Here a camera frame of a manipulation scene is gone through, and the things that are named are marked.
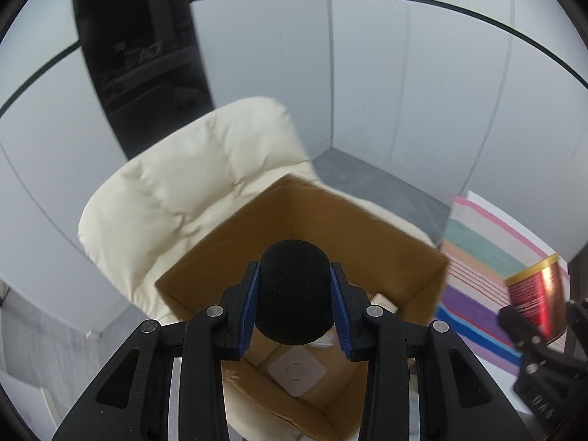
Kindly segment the brown cardboard box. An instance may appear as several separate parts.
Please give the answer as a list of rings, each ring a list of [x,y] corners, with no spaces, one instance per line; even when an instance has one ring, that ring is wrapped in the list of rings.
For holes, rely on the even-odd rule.
[[[287,175],[196,243],[157,281],[181,320],[217,303],[261,266],[256,327],[241,361],[222,366],[226,414],[249,440],[349,440],[360,428],[367,367],[315,341],[333,330],[330,266],[370,301],[425,325],[448,259],[410,223]]]

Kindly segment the cream padded chair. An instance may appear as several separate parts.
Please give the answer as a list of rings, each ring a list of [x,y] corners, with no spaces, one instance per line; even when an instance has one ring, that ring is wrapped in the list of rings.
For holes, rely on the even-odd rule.
[[[273,98],[258,97],[218,108],[131,159],[87,203],[79,238],[90,259],[130,302],[160,323],[180,322],[157,289],[159,278],[287,175],[410,223],[324,183],[286,108]]]

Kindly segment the black display cabinet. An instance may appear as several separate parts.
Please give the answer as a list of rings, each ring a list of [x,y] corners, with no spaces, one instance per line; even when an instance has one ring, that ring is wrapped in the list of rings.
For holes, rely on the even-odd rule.
[[[133,158],[213,109],[189,0],[73,0],[88,71]]]

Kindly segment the black round puff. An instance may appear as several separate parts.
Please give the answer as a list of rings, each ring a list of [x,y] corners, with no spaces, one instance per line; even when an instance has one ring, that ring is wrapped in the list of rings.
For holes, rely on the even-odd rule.
[[[311,344],[333,327],[330,261],[317,246],[282,240],[262,255],[256,327],[269,340]]]

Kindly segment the beige square carton box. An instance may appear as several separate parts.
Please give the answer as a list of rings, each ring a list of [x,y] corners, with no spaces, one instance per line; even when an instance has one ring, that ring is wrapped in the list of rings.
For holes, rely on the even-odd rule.
[[[398,311],[398,307],[383,294],[375,294],[371,299],[371,304],[381,306],[390,313],[396,313]]]

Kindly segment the translucent square plastic case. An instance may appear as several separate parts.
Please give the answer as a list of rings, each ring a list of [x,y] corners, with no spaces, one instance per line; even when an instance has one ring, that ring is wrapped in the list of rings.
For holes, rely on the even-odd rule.
[[[321,381],[326,366],[305,347],[291,347],[267,368],[268,375],[289,395],[300,397]]]

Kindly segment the red gold can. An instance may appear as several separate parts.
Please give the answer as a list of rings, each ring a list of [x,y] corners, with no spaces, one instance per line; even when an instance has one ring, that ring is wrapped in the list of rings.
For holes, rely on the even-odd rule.
[[[559,255],[542,261],[505,280],[510,304],[553,343],[566,330],[566,301]]]

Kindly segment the striped colourful cloth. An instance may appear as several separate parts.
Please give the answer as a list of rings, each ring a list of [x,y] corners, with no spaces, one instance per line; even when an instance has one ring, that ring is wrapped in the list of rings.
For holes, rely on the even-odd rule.
[[[497,323],[499,310],[510,304],[505,280],[550,255],[465,196],[453,201],[440,248],[449,265],[437,316],[478,358],[517,374],[520,354]]]

